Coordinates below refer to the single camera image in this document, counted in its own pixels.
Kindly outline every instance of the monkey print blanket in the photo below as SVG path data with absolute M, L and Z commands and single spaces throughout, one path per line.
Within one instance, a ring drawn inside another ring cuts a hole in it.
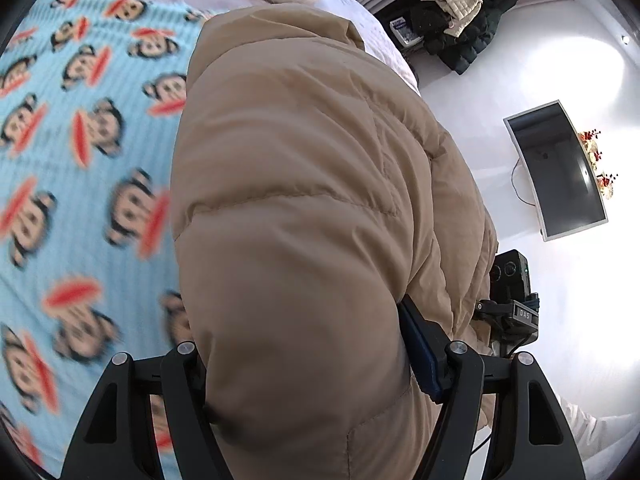
M 38 0 L 0 57 L 0 418 L 56 476 L 108 359 L 190 339 L 168 184 L 209 16 Z M 151 407 L 165 477 L 179 478 L 162 400 Z

